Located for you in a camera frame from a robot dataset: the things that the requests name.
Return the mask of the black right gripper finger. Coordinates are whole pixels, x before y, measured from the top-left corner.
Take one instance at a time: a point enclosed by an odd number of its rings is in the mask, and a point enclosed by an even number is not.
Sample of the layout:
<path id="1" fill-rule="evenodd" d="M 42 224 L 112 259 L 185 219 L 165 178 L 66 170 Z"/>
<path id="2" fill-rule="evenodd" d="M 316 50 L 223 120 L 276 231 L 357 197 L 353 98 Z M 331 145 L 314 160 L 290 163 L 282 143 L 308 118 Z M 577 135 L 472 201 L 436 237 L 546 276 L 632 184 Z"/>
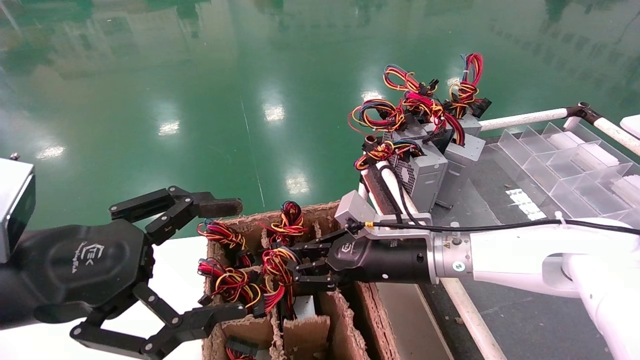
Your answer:
<path id="1" fill-rule="evenodd" d="M 286 253 L 291 255 L 298 264 L 303 259 L 309 259 L 312 262 L 326 258 L 333 248 L 345 243 L 346 240 L 352 239 L 351 234 L 327 234 L 322 237 L 312 239 L 306 242 L 295 243 L 286 248 Z"/>
<path id="2" fill-rule="evenodd" d="M 338 289 L 343 276 L 327 264 L 326 260 L 312 260 L 297 264 L 292 262 L 293 290 L 295 296 L 313 296 Z"/>

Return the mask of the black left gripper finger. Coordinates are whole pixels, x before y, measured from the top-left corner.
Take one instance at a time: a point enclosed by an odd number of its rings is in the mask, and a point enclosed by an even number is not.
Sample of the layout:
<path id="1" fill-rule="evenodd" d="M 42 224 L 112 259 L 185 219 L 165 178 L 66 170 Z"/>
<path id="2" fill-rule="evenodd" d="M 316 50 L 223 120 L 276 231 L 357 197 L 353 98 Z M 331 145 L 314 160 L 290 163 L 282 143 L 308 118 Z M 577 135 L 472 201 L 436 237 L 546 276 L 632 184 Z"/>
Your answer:
<path id="1" fill-rule="evenodd" d="M 163 326 L 149 338 L 103 329 L 105 321 L 141 302 L 162 321 Z M 87 318 L 70 331 L 70 337 L 89 349 L 118 354 L 140 360 L 163 360 L 185 342 L 210 337 L 221 322 L 246 317 L 242 303 L 199 306 L 179 314 L 146 283 L 129 287 L 123 294 L 93 309 Z"/>
<path id="2" fill-rule="evenodd" d="M 146 227 L 148 243 L 160 246 L 196 218 L 227 218 L 240 215 L 239 198 L 215 198 L 211 192 L 190 193 L 178 186 L 158 189 L 110 206 L 112 220 L 137 223 L 156 216 Z"/>

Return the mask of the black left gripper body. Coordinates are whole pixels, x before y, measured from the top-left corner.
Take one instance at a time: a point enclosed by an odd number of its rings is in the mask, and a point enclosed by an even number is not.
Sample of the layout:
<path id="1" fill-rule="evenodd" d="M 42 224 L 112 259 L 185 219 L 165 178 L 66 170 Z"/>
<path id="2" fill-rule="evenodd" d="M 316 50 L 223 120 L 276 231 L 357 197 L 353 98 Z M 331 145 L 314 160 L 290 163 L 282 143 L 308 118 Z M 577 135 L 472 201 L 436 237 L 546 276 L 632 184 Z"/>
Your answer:
<path id="1" fill-rule="evenodd" d="M 153 276 L 153 248 L 137 226 L 66 225 L 28 231 L 0 271 L 0 325 L 63 324 L 94 310 L 114 319 Z"/>

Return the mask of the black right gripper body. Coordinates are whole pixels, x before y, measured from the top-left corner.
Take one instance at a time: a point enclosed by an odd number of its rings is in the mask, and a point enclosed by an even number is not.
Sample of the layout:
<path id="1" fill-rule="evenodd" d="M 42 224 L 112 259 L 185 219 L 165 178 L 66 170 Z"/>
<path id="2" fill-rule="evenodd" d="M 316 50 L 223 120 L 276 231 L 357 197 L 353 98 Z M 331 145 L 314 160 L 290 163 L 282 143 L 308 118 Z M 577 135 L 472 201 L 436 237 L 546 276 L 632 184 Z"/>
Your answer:
<path id="1" fill-rule="evenodd" d="M 430 284 L 428 246 L 423 238 L 356 239 L 343 235 L 327 253 L 327 265 L 343 281 Z"/>

